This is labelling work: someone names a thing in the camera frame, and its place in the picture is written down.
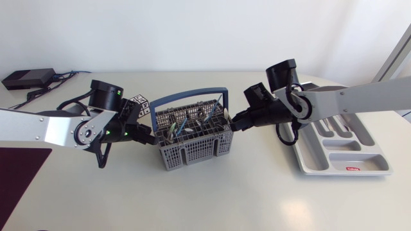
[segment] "tray compartment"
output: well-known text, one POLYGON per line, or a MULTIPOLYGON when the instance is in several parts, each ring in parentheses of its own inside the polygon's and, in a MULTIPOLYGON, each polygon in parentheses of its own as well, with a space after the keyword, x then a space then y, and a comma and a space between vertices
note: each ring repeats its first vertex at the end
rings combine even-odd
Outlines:
MULTIPOLYGON (((307 126, 301 129, 300 132, 301 132, 301 135, 304 137, 316 137, 317 136, 314 131, 313 126, 307 126)), ((318 139, 312 140, 310 142, 307 142, 306 139, 299 139, 298 142, 299 142, 300 149, 309 150, 309 151, 303 151, 301 153, 301 157, 307 168, 316 170, 316 171, 322 171, 322 170, 326 170, 329 168, 327 157, 325 156, 324 153, 320 151, 322 148, 321 148, 321 143, 318 139)))
POLYGON ((331 153, 331 165, 340 171, 358 168, 360 171, 388 171, 389 165, 380 154, 368 153, 331 153))
POLYGON ((344 114, 341 117, 347 122, 350 129, 355 133, 358 140, 366 146, 374 146, 374 139, 371 137, 370 133, 367 131, 365 126, 361 123, 360 119, 354 114, 344 114))
POLYGON ((330 151, 361 151, 361 146, 357 141, 324 139, 322 144, 330 151))

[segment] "white table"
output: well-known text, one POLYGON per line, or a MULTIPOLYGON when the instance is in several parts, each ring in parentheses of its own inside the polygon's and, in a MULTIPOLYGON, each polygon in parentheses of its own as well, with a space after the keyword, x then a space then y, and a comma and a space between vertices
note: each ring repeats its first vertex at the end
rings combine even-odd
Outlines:
MULTIPOLYGON (((248 107, 245 89, 261 81, 268 88, 264 73, 79 74, 21 110, 54 110, 87 92, 92 79, 123 87, 125 98, 142 94, 150 101, 185 90, 227 87, 232 117, 248 107)), ((299 79, 333 84, 303 75, 299 79)), ((24 101, 28 91, 2 87, 0 107, 24 101)), ((136 142, 113 144, 105 169, 85 151, 0 142, 2 147, 53 148, 4 230, 411 230, 411 125, 395 112, 360 118, 393 175, 305 176, 274 126, 236 132, 228 155, 170 172, 157 146, 136 142)), ((149 116, 139 122, 151 126, 149 116)))

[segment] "utensil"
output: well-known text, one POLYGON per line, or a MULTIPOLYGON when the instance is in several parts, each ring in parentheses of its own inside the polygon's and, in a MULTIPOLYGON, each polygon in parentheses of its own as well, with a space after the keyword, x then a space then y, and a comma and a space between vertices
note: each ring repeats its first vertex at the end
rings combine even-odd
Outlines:
POLYGON ((184 125, 186 124, 186 122, 187 122, 187 117, 184 119, 184 121, 182 122, 182 124, 181 124, 181 126, 180 126, 180 129, 178 130, 178 132, 176 133, 176 135, 180 135, 180 132, 181 132, 181 130, 183 129, 183 127, 184 127, 184 125))
POLYGON ((214 104, 213 109, 211 109, 210 114, 208 114, 208 116, 204 119, 204 123, 206 124, 208 122, 208 120, 211 118, 211 116, 213 115, 214 111, 216 110, 217 104, 220 101, 221 97, 223 95, 221 94, 220 97, 217 99, 217 102, 214 104))

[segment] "cutlery basket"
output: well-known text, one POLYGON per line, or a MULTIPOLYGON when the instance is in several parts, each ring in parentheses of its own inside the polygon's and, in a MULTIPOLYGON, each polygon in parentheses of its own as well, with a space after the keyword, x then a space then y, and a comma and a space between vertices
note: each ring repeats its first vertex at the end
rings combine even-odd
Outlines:
POLYGON ((230 152, 233 132, 229 123, 231 118, 224 117, 228 110, 228 90, 225 87, 189 90, 157 99, 150 103, 154 135, 158 138, 161 157, 168 171, 180 168, 183 164, 194 164, 230 152), (217 100, 201 101, 159 112, 155 108, 182 98, 203 94, 223 94, 223 105, 217 104, 211 118, 204 124, 217 100), (173 123, 179 129, 187 118, 179 135, 170 141, 167 137, 173 123))

